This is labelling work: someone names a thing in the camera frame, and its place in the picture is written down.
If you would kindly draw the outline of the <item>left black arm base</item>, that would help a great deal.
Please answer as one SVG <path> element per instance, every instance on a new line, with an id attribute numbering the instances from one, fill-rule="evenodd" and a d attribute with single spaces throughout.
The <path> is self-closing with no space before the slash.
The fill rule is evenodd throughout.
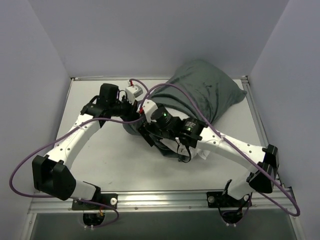
<path id="1" fill-rule="evenodd" d="M 117 222 L 120 218 L 117 211 L 118 196 L 117 193 L 100 193 L 92 200 L 74 199 L 71 209 L 83 212 L 82 223 L 85 228 L 102 228 Z M 110 211 L 115 213 L 115 217 L 107 220 L 107 213 Z"/>

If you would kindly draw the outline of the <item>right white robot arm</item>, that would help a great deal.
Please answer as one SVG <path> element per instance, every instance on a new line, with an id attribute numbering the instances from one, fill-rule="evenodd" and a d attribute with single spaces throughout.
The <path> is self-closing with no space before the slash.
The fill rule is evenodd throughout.
<path id="1" fill-rule="evenodd" d="M 196 118 L 181 118 L 172 115 L 162 104 L 147 100 L 139 113 L 146 121 L 142 130 L 161 144 L 188 159 L 206 152 L 216 153 L 246 168 L 247 172 L 239 179 L 226 183 L 222 193 L 223 203 L 234 206 L 251 192 L 270 194 L 274 188 L 279 159 L 278 148 L 251 145 L 221 133 L 217 134 L 208 125 Z"/>

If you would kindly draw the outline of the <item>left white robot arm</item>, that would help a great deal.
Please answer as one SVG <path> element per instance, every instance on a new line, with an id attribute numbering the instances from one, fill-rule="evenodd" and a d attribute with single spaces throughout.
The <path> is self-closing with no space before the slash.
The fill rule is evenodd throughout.
<path id="1" fill-rule="evenodd" d="M 100 206 L 101 190 L 91 183 L 75 179 L 72 165 L 89 141 L 111 117 L 129 120 L 138 119 L 137 97 L 143 89 L 132 83 L 119 97 L 119 87 L 104 83 L 99 94 L 95 95 L 80 111 L 72 128 L 57 145 L 44 156 L 37 155 L 32 161 L 33 183 L 36 190 L 60 200 L 83 199 L 90 210 Z"/>

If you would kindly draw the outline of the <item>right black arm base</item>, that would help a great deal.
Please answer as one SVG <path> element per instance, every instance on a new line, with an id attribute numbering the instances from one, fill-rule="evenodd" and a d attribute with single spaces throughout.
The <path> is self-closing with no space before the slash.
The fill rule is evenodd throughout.
<path id="1" fill-rule="evenodd" d="M 227 181 L 222 191 L 208 191 L 206 193 L 207 206 L 217 209 L 222 221 L 227 226 L 236 226 L 248 213 L 252 206 L 252 193 L 246 194 L 240 199 L 228 195 L 228 189 L 232 180 Z"/>

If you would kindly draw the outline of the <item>white pillow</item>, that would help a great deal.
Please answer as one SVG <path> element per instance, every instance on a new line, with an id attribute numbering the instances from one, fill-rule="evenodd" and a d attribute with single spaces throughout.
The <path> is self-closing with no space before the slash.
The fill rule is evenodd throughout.
<path id="1" fill-rule="evenodd" d="M 164 144 L 166 147 L 168 147 L 171 151 L 174 153 L 180 155 L 180 156 L 189 156 L 191 155 L 191 158 L 194 158 L 196 156 L 199 156 L 200 158 L 206 160 L 207 157 L 210 154 L 210 151 L 208 150 L 202 150 L 200 148 L 193 148 L 189 147 L 190 155 L 188 153 L 188 150 L 185 146 L 180 146 L 175 140 L 170 140 L 170 139 L 161 139 L 160 142 Z"/>

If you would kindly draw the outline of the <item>zebra and green pillowcase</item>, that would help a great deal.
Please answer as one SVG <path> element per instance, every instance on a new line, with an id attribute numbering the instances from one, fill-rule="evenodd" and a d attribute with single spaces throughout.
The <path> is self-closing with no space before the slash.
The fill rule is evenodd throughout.
<path id="1" fill-rule="evenodd" d="M 205 60 L 191 60 L 181 65 L 167 84 L 156 88 L 146 99 L 163 105 L 172 115 L 180 115 L 203 121 L 207 119 L 214 125 L 233 105 L 246 97 L 242 90 L 225 72 Z M 138 121 L 124 124 L 123 128 L 134 136 L 140 135 Z M 178 155 L 160 141 L 155 142 L 160 153 L 168 158 L 188 161 L 184 155 Z"/>

